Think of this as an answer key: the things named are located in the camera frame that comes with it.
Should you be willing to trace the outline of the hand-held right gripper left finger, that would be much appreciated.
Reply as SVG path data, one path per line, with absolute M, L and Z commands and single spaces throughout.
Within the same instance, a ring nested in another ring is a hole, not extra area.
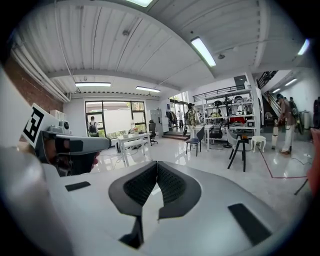
M 108 189 L 109 198 L 117 210 L 121 214 L 135 217 L 131 233 L 119 239 L 120 242 L 135 249 L 144 243 L 143 206 L 157 183 L 157 175 L 158 163 L 152 161 L 116 179 Z

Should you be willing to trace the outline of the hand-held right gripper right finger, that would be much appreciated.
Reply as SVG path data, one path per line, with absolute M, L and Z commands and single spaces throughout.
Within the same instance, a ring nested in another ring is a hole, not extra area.
M 202 195 L 202 188 L 193 177 L 163 161 L 157 163 L 157 184 L 163 200 L 163 207 L 158 212 L 160 220 L 183 217 Z

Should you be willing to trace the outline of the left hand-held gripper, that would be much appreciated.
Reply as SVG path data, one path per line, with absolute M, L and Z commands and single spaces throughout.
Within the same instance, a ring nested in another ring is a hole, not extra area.
M 56 168 L 60 155 L 84 155 L 107 150 L 111 140 L 105 137 L 74 136 L 63 113 L 52 115 L 37 104 L 31 106 L 22 136 L 33 147 L 34 153 L 43 164 Z

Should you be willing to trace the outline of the person's left hand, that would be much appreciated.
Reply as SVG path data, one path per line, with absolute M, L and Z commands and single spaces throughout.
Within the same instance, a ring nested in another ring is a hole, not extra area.
M 86 154 L 61 154 L 56 159 L 55 167 L 61 177 L 77 176 L 90 173 L 99 152 Z

